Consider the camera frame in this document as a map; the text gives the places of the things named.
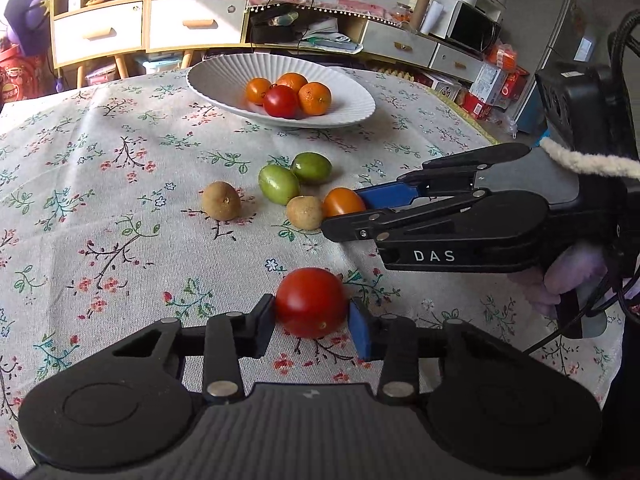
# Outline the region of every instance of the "cherry tomato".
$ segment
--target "cherry tomato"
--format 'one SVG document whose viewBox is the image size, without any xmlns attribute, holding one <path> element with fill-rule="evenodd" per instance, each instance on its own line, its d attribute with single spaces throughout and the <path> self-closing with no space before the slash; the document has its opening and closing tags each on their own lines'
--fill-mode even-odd
<svg viewBox="0 0 640 480">
<path fill-rule="evenodd" d="M 325 217 L 357 213 L 366 209 L 367 207 L 360 196 L 355 191 L 345 187 L 332 189 L 322 203 Z"/>
<path fill-rule="evenodd" d="M 298 111 L 298 95 L 288 86 L 277 85 L 265 95 L 264 111 L 271 117 L 295 119 Z"/>
<path fill-rule="evenodd" d="M 276 318 L 296 337 L 318 339 L 335 332 L 347 317 L 342 283 L 324 269 L 290 272 L 276 292 Z"/>
<path fill-rule="evenodd" d="M 244 96 L 254 105 L 262 106 L 264 95 L 269 91 L 269 88 L 271 88 L 271 81 L 263 77 L 255 77 L 246 84 Z"/>
</svg>

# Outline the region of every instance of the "purple glove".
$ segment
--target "purple glove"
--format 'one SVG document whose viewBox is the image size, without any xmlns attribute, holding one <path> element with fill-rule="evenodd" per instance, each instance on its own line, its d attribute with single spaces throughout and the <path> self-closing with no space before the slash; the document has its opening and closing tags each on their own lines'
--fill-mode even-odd
<svg viewBox="0 0 640 480">
<path fill-rule="evenodd" d="M 556 318 L 556 305 L 560 295 L 593 278 L 601 279 L 607 273 L 602 247 L 578 242 L 558 256 L 558 259 L 542 274 L 539 267 L 510 274 L 519 284 L 529 303 L 543 316 Z M 633 291 L 627 293 L 631 298 Z"/>
</svg>

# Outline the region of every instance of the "floral tablecloth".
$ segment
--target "floral tablecloth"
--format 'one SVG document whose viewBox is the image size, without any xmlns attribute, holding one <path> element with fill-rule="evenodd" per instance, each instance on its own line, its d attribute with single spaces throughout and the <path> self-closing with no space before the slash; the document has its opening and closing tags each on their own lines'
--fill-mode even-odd
<svg viewBox="0 0 640 480">
<path fill-rule="evenodd" d="M 459 317 L 518 348 L 554 329 L 505 276 L 391 272 L 373 243 L 339 245 L 298 230 L 283 207 L 261 195 L 260 168 L 286 166 L 299 152 L 322 153 L 334 164 L 330 184 L 306 190 L 323 197 L 331 187 L 379 184 L 423 160 L 490 142 L 423 86 L 347 74 L 369 89 L 377 110 L 341 130 L 249 123 L 199 99 L 184 71 L 33 102 L 22 122 L 17 107 L 5 107 L 0 467 L 22 475 L 32 465 L 18 419 L 34 384 L 161 317 L 190 326 L 216 313 L 249 311 L 299 267 L 328 268 L 374 313 L 402 314 L 420 326 Z M 217 222 L 200 210 L 199 192 L 215 180 L 238 188 L 242 218 Z M 622 316 L 613 312 L 601 337 L 562 338 L 535 357 L 602 402 L 619 365 L 621 334 Z M 241 367 L 247 388 L 258 380 L 369 381 L 375 388 L 380 372 L 379 363 L 357 359 L 347 329 L 300 341 L 276 328 L 267 355 Z M 437 385 L 436 368 L 429 360 L 421 365 L 424 388 Z M 190 389 L 199 389 L 201 370 L 197 359 L 188 362 Z M 558 435 L 549 437 L 558 442 Z"/>
</svg>

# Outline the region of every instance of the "orange tomato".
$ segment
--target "orange tomato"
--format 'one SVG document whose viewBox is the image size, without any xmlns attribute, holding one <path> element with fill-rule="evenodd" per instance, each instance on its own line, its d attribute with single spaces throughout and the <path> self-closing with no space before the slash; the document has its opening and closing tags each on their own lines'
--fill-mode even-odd
<svg viewBox="0 0 640 480">
<path fill-rule="evenodd" d="M 307 115 L 324 115 L 331 106 L 331 91 L 322 83 L 308 83 L 298 93 L 300 108 Z"/>
<path fill-rule="evenodd" d="M 296 94 L 300 92 L 300 89 L 307 83 L 308 81 L 306 80 L 306 77 L 296 72 L 289 72 L 281 75 L 276 81 L 276 85 L 288 86 Z"/>
<path fill-rule="evenodd" d="M 262 106 L 264 95 L 269 91 L 269 88 L 271 88 L 271 81 L 263 77 L 255 77 L 246 84 L 244 96 L 250 103 Z"/>
<path fill-rule="evenodd" d="M 360 196 L 345 187 L 332 189 L 322 203 L 322 212 L 325 217 L 357 213 L 366 209 Z"/>
</svg>

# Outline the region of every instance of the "purple hat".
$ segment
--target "purple hat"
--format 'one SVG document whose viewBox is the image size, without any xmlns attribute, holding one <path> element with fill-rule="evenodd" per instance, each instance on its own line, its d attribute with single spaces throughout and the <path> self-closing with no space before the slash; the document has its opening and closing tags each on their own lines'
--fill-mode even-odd
<svg viewBox="0 0 640 480">
<path fill-rule="evenodd" d="M 49 17 L 39 3 L 44 0 L 8 0 L 4 16 L 11 28 L 10 36 L 20 45 L 22 53 L 37 56 L 51 44 Z"/>
</svg>

